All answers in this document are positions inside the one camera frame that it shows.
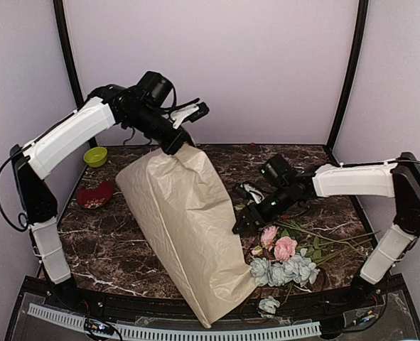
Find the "pink fake flower stem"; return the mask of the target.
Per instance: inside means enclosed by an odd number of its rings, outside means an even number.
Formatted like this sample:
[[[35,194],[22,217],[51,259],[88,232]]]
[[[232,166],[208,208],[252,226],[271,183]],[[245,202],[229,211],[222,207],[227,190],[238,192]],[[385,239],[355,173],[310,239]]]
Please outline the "pink fake flower stem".
[[[260,232],[260,235],[254,240],[254,245],[249,250],[261,247],[264,250],[264,257],[277,261],[285,261],[304,248],[308,250],[306,256],[313,259],[323,258],[342,249],[345,249],[342,254],[351,251],[366,257],[367,248],[370,244],[371,240],[368,241],[367,238],[351,241],[349,244],[335,244],[271,224]]]

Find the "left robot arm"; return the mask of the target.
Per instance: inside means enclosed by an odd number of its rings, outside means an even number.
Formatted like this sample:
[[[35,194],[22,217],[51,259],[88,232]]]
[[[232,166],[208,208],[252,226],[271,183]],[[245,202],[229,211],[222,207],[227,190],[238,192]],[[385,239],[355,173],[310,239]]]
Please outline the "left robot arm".
[[[162,74],[148,71],[133,86],[109,84],[97,87],[73,112],[24,145],[16,144],[0,166],[11,166],[23,211],[13,222],[1,205],[4,221],[17,232],[29,233],[36,255],[51,282],[55,299],[68,310],[82,305],[82,293],[68,264],[58,232],[58,199],[48,178],[83,144],[120,125],[140,131],[162,151],[173,155],[189,144],[188,132],[172,119],[180,107],[163,103],[175,97],[173,83]]]

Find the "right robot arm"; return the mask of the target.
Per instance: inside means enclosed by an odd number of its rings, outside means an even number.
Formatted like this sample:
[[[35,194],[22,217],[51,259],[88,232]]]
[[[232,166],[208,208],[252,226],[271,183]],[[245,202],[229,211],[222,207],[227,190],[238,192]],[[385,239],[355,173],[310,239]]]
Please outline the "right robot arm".
[[[351,308],[371,299],[371,285],[380,282],[420,237],[420,161],[410,152],[386,161],[327,163],[302,171],[278,154],[260,172],[275,190],[242,209],[234,234],[256,231],[306,200],[342,196],[360,200],[367,221],[381,237],[360,269],[361,281],[346,290],[345,302]]]

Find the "white fake flower stem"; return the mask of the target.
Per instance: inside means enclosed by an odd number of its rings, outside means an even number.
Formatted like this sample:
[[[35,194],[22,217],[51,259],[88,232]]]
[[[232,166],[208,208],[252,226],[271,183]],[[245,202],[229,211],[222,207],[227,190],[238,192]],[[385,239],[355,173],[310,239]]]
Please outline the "white fake flower stem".
[[[349,244],[351,241],[356,241],[359,239],[367,238],[370,241],[377,233],[376,232],[368,232],[364,234],[356,234],[351,237],[346,237],[342,239],[336,239],[335,237],[330,236],[329,234],[321,234],[313,229],[306,229],[303,225],[298,224],[294,220],[285,220],[282,218],[275,219],[273,223],[279,227],[283,227],[288,230],[292,230],[295,232],[299,232],[301,234],[306,234],[312,237],[318,237],[322,240],[327,242],[335,243],[335,244]]]

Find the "peach wrapping paper sheet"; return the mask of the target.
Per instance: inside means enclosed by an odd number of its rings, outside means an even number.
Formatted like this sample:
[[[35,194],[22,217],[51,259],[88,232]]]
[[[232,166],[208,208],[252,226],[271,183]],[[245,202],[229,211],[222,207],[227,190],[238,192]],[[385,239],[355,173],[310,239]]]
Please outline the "peach wrapping paper sheet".
[[[257,287],[231,198],[204,151],[152,151],[116,176],[146,241],[204,328]]]

